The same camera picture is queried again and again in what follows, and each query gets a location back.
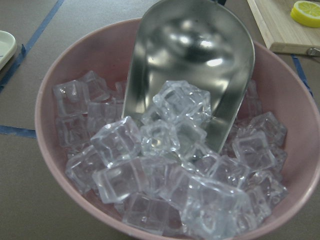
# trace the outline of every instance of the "silver scoop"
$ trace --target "silver scoop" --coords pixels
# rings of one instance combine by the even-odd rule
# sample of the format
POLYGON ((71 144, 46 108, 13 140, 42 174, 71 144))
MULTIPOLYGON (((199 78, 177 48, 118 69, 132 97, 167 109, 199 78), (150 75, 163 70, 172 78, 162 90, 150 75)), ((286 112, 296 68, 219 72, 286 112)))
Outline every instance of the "silver scoop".
POLYGON ((206 143, 219 153, 254 63, 250 34, 224 6, 210 0, 161 0, 139 25, 122 115, 137 118, 165 81, 187 80, 211 94, 206 143))

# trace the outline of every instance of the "tabletop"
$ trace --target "tabletop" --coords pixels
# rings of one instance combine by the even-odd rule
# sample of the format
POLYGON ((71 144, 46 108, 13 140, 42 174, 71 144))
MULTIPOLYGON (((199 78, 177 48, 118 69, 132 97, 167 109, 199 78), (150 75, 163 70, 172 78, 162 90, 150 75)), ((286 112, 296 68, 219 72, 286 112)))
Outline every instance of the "tabletop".
MULTIPOLYGON (((133 240, 79 207, 49 172, 34 138, 41 82, 54 60, 84 35, 116 22, 140 18, 157 0, 1 0, 0 30, 17 51, 0 70, 0 239, 133 240)), ((265 44, 246 0, 225 6, 265 44)), ((320 57, 278 54, 294 71, 301 66, 320 106, 320 57)), ((259 240, 320 237, 320 188, 289 222, 259 240)))

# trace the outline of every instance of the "white plate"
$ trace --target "white plate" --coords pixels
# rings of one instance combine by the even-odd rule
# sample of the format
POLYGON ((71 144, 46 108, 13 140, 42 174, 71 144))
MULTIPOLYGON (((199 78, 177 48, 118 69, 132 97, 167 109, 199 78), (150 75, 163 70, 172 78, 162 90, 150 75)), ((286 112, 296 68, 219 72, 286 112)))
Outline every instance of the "white plate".
POLYGON ((0 70, 15 54, 17 43, 14 36, 6 31, 0 31, 0 70))

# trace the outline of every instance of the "yellow lemon slice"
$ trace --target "yellow lemon slice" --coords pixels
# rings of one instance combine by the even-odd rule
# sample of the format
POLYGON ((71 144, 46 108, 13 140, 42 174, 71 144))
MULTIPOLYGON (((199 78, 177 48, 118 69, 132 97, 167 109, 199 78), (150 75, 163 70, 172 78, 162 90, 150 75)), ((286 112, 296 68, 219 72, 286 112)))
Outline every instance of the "yellow lemon slice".
POLYGON ((320 28, 320 5, 311 1, 297 1, 290 16, 298 23, 311 28, 320 28))

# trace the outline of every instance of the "blue tape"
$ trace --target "blue tape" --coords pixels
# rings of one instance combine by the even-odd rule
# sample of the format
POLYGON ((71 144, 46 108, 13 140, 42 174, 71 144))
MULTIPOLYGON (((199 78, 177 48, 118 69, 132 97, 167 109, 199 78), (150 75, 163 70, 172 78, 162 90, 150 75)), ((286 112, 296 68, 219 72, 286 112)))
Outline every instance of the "blue tape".
POLYGON ((32 139, 37 138, 35 130, 18 128, 13 126, 4 126, 4 125, 0 125, 0 134, 14 135, 14 136, 20 136, 20 137, 26 137, 26 138, 32 138, 32 139))
POLYGON ((15 74, 15 72, 17 71, 17 69, 21 65, 22 61, 25 59, 26 55, 29 53, 31 48, 35 45, 35 43, 37 42, 38 38, 43 33, 45 28, 48 26, 48 24, 50 23, 51 19, 54 17, 54 15, 59 10, 59 8, 61 7, 61 5, 62 5, 62 3, 64 1, 65 0, 58 0, 55 3, 53 8, 50 10, 50 12, 44 18, 44 20, 42 21, 40 26, 37 28, 37 30, 34 32, 32 37, 29 39, 27 44, 25 46, 22 45, 21 52, 19 53, 17 58, 14 60, 13 64, 9 68, 9 70, 5 73, 3 78, 0 80, 0 93, 5 88, 5 85, 8 84, 9 80, 11 79, 11 77, 15 74))
POLYGON ((294 54, 291 54, 291 57, 292 57, 294 65, 295 65, 296 72, 298 73, 298 76, 300 77, 300 79, 302 80, 303 84, 305 85, 305 87, 308 89, 309 93, 313 97, 314 94, 311 91, 311 88, 309 87, 309 84, 308 84, 308 81, 307 81, 307 77, 306 77, 305 72, 304 72, 304 70, 303 70, 303 68, 301 66, 299 58, 297 58, 297 56, 294 55, 294 54))

